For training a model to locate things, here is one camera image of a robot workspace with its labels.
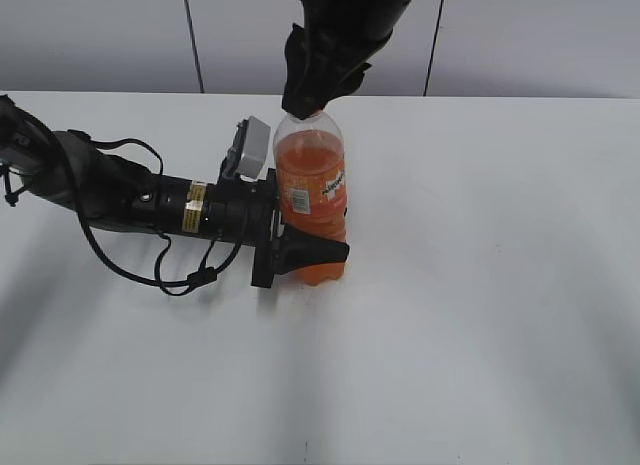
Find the yellow label sticker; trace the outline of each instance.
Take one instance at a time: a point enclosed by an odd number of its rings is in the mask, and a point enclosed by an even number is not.
[[[184,205],[182,217],[182,231],[186,233],[198,233],[200,230],[200,216],[204,205],[204,195],[207,192],[207,184],[194,180],[187,193],[187,202]]]

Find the wire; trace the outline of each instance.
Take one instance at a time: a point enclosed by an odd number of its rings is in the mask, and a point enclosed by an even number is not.
[[[153,149],[153,147],[151,147],[151,145],[148,145],[142,140],[138,140],[137,138],[123,138],[122,140],[116,140],[115,142],[98,142],[96,140],[91,140],[89,138],[88,141],[91,145],[96,147],[98,150],[115,150],[116,148],[120,148],[123,145],[127,145],[129,143],[133,143],[134,145],[139,145],[158,159],[158,162],[160,162],[160,169],[158,171],[158,175],[164,175],[164,161],[162,160],[162,157],[158,152],[156,152]]]
[[[242,219],[242,227],[240,230],[240,235],[238,236],[238,239],[236,240],[236,243],[234,244],[227,258],[225,258],[224,261],[217,268],[207,267],[207,259],[209,258],[209,254],[211,253],[211,250],[213,249],[213,246],[216,243],[217,238],[211,240],[211,243],[209,243],[209,248],[207,248],[207,251],[205,252],[204,256],[202,257],[202,260],[200,261],[200,266],[198,267],[198,270],[189,275],[189,279],[192,282],[192,284],[182,292],[178,292],[178,293],[168,290],[167,287],[165,287],[165,282],[162,280],[160,276],[160,267],[162,265],[162,260],[164,259],[165,255],[169,252],[169,249],[171,248],[171,245],[172,245],[172,241],[170,236],[165,235],[163,232],[159,231],[158,236],[167,241],[167,246],[164,248],[164,250],[162,250],[162,252],[160,252],[160,254],[158,255],[158,258],[156,259],[155,266],[153,267],[153,276],[156,279],[156,283],[158,284],[158,287],[160,288],[160,290],[162,290],[164,293],[172,297],[182,297],[184,295],[187,295],[193,292],[194,290],[200,288],[203,285],[207,285],[209,283],[215,282],[218,278],[218,275],[220,275],[229,265],[231,265],[231,262],[233,262],[233,260],[235,260],[236,256],[238,255],[238,252],[242,247],[242,242],[244,241],[244,238],[247,232],[248,224],[249,224],[249,209],[245,208],[244,217]]]
[[[84,210],[84,204],[82,203],[82,197],[80,196],[80,190],[78,188],[78,184],[76,182],[75,174],[73,173],[73,169],[71,168],[71,163],[69,162],[69,157],[62,146],[62,143],[58,140],[51,130],[49,130],[46,125],[44,125],[40,120],[31,115],[30,113],[22,110],[21,108],[16,107],[20,115],[22,117],[31,122],[40,133],[42,133],[50,143],[57,149],[57,152],[60,155],[60,163],[62,165],[62,169],[66,176],[67,181],[69,182],[69,189],[71,191],[71,196],[73,198],[73,203],[75,206],[76,216],[78,217],[78,222],[80,223],[80,228],[84,233],[84,236],[89,243],[89,246],[96,254],[96,256],[100,259],[100,261],[112,272],[124,277],[128,280],[131,280],[136,283],[140,283],[142,285],[147,285],[150,287],[158,287],[158,283],[156,280],[152,280],[146,277],[142,277],[140,275],[136,275],[131,273],[120,266],[116,265],[102,250],[100,244],[95,238],[93,231],[91,230],[91,226],[89,225],[89,221],[87,219],[87,215]],[[179,280],[179,281],[171,281],[171,282],[163,282],[163,286],[166,288],[179,288],[179,287],[189,287],[193,284],[193,279],[190,281],[187,280]]]

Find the black cable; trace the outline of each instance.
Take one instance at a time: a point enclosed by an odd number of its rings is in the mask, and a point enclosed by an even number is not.
[[[123,145],[127,145],[129,143],[139,145],[158,159],[158,162],[160,162],[160,170],[158,171],[158,175],[164,175],[164,161],[162,160],[162,157],[153,149],[151,145],[148,145],[142,140],[138,140],[137,138],[123,138],[122,140],[116,140],[115,142],[98,142],[96,140],[89,139],[89,143],[96,147],[98,150],[115,150],[116,148],[120,148]]]
[[[12,174],[11,167],[6,164],[2,165],[2,168],[0,169],[0,176],[4,178],[4,191],[5,191],[4,199],[7,201],[7,203],[11,207],[15,207],[16,204],[18,203],[20,195],[22,195],[24,192],[29,190],[32,182],[29,182],[23,185],[17,190],[13,190],[13,187],[11,186],[11,174]]]
[[[96,254],[96,256],[100,259],[100,261],[112,272],[124,277],[128,280],[131,280],[136,283],[140,283],[142,285],[147,285],[150,287],[158,287],[158,283],[155,280],[151,280],[146,277],[142,277],[140,275],[136,275],[131,273],[118,265],[116,265],[107,255],[104,253],[100,244],[96,240],[93,231],[91,230],[91,226],[89,225],[89,221],[87,219],[84,204],[82,203],[82,197],[80,196],[80,190],[78,188],[78,184],[76,182],[76,177],[73,173],[73,169],[71,168],[71,163],[69,162],[69,157],[67,156],[64,147],[58,140],[51,130],[49,130],[46,125],[44,125],[40,120],[31,115],[30,113],[22,110],[21,108],[16,107],[16,110],[22,115],[22,117],[28,122],[32,123],[36,127],[40,133],[42,133],[49,142],[57,149],[58,154],[60,155],[60,163],[62,165],[62,169],[64,174],[69,182],[69,188],[71,190],[71,196],[73,198],[76,216],[78,217],[78,222],[80,223],[80,228],[84,233],[84,236],[89,243],[89,246]],[[179,280],[179,281],[171,281],[171,282],[163,282],[163,285],[167,288],[178,288],[178,287],[188,287],[192,284],[189,280]]]
[[[158,258],[156,259],[155,266],[153,267],[153,276],[156,279],[158,288],[160,288],[160,290],[162,290],[164,293],[172,297],[183,297],[193,292],[194,290],[202,287],[203,285],[207,285],[209,283],[215,282],[218,278],[218,275],[220,275],[229,265],[231,265],[233,260],[235,260],[236,256],[238,255],[238,252],[242,247],[242,242],[245,239],[248,225],[249,225],[249,209],[246,208],[244,217],[242,219],[242,227],[240,230],[240,235],[238,236],[238,239],[236,240],[236,243],[233,245],[233,248],[231,249],[231,252],[227,256],[227,258],[225,258],[225,260],[220,264],[220,266],[216,268],[207,267],[207,260],[209,258],[209,254],[213,249],[213,245],[216,243],[216,239],[211,240],[211,243],[209,244],[209,248],[207,248],[207,251],[202,257],[202,260],[200,260],[200,266],[198,267],[198,270],[189,275],[189,281],[191,281],[191,285],[189,285],[182,292],[177,292],[177,293],[172,292],[168,290],[167,287],[165,287],[165,282],[162,280],[162,277],[160,275],[160,267],[162,265],[162,260],[164,259],[165,255],[169,252],[169,249],[171,248],[171,245],[173,242],[171,241],[170,236],[165,235],[164,233],[159,231],[158,236],[167,241],[167,246],[164,248],[164,250],[162,250],[162,252],[160,252],[160,254],[158,255]]]

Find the bottle label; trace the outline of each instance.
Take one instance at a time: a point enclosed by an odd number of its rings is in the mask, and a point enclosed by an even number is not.
[[[303,215],[324,216],[341,213],[347,206],[344,159],[319,175],[294,175],[278,170],[281,207]]]

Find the orange liquid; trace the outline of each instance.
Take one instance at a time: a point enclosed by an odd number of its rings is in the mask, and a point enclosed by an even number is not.
[[[309,130],[291,134],[276,146],[276,169],[297,176],[321,175],[336,167],[344,156],[340,139],[327,132]],[[344,213],[346,205],[330,215],[305,215],[282,207],[285,223],[303,232],[331,240],[346,240]],[[339,279],[344,263],[327,263],[301,268],[294,273],[307,285],[317,285],[327,279]]]

